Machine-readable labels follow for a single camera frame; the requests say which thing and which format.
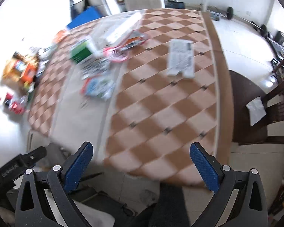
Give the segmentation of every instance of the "white floor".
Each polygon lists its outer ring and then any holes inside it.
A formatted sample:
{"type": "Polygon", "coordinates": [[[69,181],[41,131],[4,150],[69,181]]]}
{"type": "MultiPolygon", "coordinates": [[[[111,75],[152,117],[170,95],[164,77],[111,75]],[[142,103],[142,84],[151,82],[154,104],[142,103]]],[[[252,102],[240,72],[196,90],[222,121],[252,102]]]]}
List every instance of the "white floor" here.
{"type": "MultiPolygon", "coordinates": [[[[0,77],[5,60],[11,57],[21,38],[29,35],[36,43],[40,43],[40,46],[47,46],[53,35],[70,21],[68,0],[27,1],[6,0],[0,8],[0,77]],[[34,16],[32,11],[38,11],[37,16],[34,16]],[[20,19],[18,13],[26,14],[27,19],[20,19]]],[[[265,92],[269,92],[274,87],[271,86],[269,78],[273,54],[267,42],[252,27],[239,21],[222,19],[214,21],[214,25],[229,69],[244,75],[265,92]]],[[[0,97],[6,91],[6,88],[0,87],[0,97]]],[[[280,98],[276,97],[270,105],[279,101],[280,98]]],[[[0,166],[17,154],[25,153],[28,130],[26,117],[10,117],[0,109],[0,166]]],[[[284,135],[284,122],[269,125],[268,132],[269,135],[284,135]]],[[[243,171],[257,168],[263,181],[267,205],[270,205],[283,178],[284,145],[258,144],[238,147],[233,144],[229,165],[235,170],[243,171]]],[[[89,167],[89,172],[96,171],[105,171],[105,174],[90,180],[89,185],[127,203],[137,212],[146,207],[139,198],[143,189],[159,193],[158,182],[129,177],[97,166],[89,167]]],[[[210,201],[212,193],[198,188],[183,190],[188,215],[193,223],[210,201]]],[[[226,221],[234,199],[235,194],[229,201],[220,224],[226,221]]]]}

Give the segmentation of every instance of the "blue gripper pad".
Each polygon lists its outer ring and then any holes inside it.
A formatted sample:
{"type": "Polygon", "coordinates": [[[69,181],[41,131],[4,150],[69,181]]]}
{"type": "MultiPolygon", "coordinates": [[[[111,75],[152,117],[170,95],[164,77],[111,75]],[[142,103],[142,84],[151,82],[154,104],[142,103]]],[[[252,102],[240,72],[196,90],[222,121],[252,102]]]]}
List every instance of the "blue gripper pad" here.
{"type": "Polygon", "coordinates": [[[211,166],[206,157],[203,155],[200,149],[197,148],[195,144],[192,144],[190,146],[189,153],[191,160],[197,167],[208,190],[216,193],[220,187],[220,183],[218,174],[216,173],[214,168],[211,166]]]}
{"type": "Polygon", "coordinates": [[[64,177],[64,190],[68,193],[78,186],[86,167],[90,163],[94,154],[93,145],[88,142],[79,156],[75,158],[64,177]]]}

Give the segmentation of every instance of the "black pants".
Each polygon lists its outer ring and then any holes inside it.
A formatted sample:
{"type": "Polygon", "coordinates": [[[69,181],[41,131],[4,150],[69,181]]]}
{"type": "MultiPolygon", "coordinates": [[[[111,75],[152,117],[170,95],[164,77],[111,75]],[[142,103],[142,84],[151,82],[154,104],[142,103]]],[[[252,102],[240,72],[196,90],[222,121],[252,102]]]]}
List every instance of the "black pants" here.
{"type": "Polygon", "coordinates": [[[182,188],[160,185],[160,197],[135,217],[128,227],[189,227],[182,188]]]}

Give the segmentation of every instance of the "wooden chair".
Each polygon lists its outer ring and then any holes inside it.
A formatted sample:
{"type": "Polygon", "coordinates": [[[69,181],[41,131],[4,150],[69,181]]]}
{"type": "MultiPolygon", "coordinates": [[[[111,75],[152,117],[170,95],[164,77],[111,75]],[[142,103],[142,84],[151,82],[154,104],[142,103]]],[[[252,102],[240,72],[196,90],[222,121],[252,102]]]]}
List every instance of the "wooden chair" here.
{"type": "Polygon", "coordinates": [[[271,92],[264,91],[244,76],[230,71],[233,89],[234,127],[233,142],[239,145],[256,143],[284,144],[284,136],[268,136],[267,125],[284,120],[284,101],[267,107],[267,102],[284,91],[284,80],[271,92]],[[261,97],[266,115],[255,125],[250,126],[249,111],[246,104],[261,97]]]}

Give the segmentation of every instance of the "silver screw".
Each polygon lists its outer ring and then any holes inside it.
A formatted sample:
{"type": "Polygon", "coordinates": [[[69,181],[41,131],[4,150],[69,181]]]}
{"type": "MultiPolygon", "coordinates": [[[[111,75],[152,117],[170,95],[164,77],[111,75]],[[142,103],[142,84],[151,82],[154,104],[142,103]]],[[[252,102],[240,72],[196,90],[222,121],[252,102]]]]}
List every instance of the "silver screw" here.
{"type": "Polygon", "coordinates": [[[252,168],[252,169],[251,169],[251,172],[252,172],[253,174],[258,174],[258,170],[255,169],[255,168],[252,168]]]}
{"type": "Polygon", "coordinates": [[[223,168],[223,170],[225,170],[227,172],[230,171],[230,166],[228,166],[228,165],[224,165],[222,168],[223,168]]]}
{"type": "Polygon", "coordinates": [[[28,168],[26,171],[25,171],[25,174],[31,174],[31,172],[32,172],[33,170],[32,169],[30,169],[30,168],[28,168]]]}
{"type": "Polygon", "coordinates": [[[60,165],[55,165],[53,167],[53,170],[56,172],[56,171],[59,171],[61,169],[61,166],[60,165]]]}

